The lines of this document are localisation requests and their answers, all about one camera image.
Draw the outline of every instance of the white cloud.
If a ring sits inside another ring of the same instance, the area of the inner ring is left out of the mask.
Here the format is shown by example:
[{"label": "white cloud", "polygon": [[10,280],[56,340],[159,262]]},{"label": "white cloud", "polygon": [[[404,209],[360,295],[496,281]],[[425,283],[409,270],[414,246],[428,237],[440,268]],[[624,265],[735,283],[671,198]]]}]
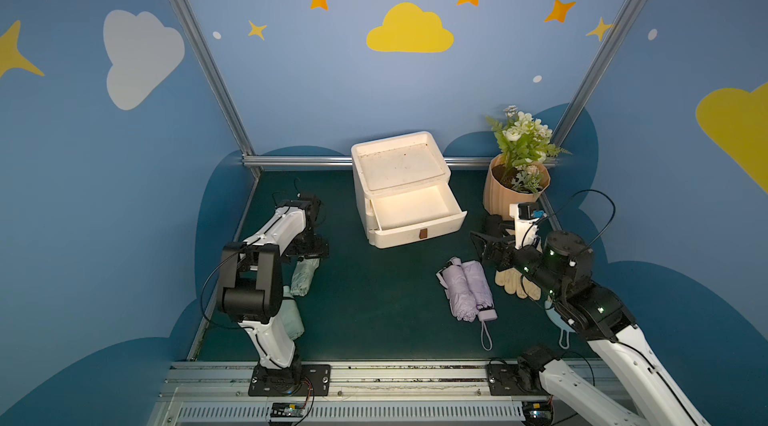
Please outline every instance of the white cloud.
[{"label": "white cloud", "polygon": [[104,20],[104,47],[112,62],[109,97],[128,111],[144,101],[184,58],[184,40],[149,12],[112,11]]}]

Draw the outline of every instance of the mounting plate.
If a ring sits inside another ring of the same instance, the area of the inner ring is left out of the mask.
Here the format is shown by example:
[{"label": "mounting plate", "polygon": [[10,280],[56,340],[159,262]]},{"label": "mounting plate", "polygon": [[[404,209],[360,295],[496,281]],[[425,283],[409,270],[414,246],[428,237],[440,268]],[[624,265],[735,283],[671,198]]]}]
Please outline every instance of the mounting plate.
[{"label": "mounting plate", "polygon": [[[302,364],[301,367],[302,378],[307,378],[312,383],[312,389],[314,395],[327,396],[328,395],[328,383],[331,380],[331,366],[330,364]],[[248,386],[249,396],[296,396],[298,398],[306,396],[307,386],[302,383],[298,389],[291,393],[282,393],[275,388],[271,388],[266,381],[266,370],[256,366],[254,373],[250,378],[250,385]]]},{"label": "mounting plate", "polygon": [[485,367],[485,371],[488,374],[488,389],[491,390],[492,396],[548,396],[549,393],[544,391],[538,381],[532,385],[530,391],[525,391],[520,387],[520,380],[518,379],[518,370],[520,367],[517,364],[489,364]]}]

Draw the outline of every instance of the beige glove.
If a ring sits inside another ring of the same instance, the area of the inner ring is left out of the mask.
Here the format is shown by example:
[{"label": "beige glove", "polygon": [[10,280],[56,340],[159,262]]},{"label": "beige glove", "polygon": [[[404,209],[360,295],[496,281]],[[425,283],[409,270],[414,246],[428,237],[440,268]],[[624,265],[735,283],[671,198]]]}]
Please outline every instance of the beige glove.
[{"label": "beige glove", "polygon": [[504,271],[496,271],[495,282],[496,285],[504,287],[504,290],[509,295],[516,294],[521,299],[525,299],[531,296],[531,299],[538,301],[542,298],[542,289],[525,277],[522,278],[522,284],[520,271],[514,267],[505,269]]}]

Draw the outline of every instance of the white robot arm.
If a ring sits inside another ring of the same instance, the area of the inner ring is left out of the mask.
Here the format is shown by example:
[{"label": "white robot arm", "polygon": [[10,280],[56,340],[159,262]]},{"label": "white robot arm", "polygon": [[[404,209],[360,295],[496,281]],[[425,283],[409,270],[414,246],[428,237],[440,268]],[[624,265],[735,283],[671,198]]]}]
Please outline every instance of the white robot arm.
[{"label": "white robot arm", "polygon": [[[621,407],[571,370],[543,345],[524,353],[513,373],[521,393],[544,391],[562,399],[593,426],[705,426],[672,376],[654,355],[643,332],[618,296],[592,281],[594,252],[576,234],[552,231],[541,251],[535,232],[543,218],[535,203],[516,205],[516,245],[510,239],[473,234],[483,241],[483,263],[497,270],[515,267],[552,299],[552,307],[593,351],[605,361],[627,389],[641,414]],[[489,381],[498,367],[488,367]]]},{"label": "white robot arm", "polygon": [[315,196],[283,201],[264,227],[226,245],[222,254],[216,306],[254,343],[259,353],[254,378],[263,378],[267,392],[294,392],[302,381],[296,345],[276,318],[283,303],[281,263],[328,257],[328,242],[314,232],[319,208]]}]

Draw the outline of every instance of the face mask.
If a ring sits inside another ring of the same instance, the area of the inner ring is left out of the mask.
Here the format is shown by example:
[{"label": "face mask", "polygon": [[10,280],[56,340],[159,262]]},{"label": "face mask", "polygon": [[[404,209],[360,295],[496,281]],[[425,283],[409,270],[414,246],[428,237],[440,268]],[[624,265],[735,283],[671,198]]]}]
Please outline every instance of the face mask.
[{"label": "face mask", "polygon": [[550,301],[544,302],[544,308],[547,310],[547,316],[552,323],[560,328],[560,347],[568,349],[571,347],[571,333],[574,332],[573,328],[563,321],[563,318],[554,310]]}]

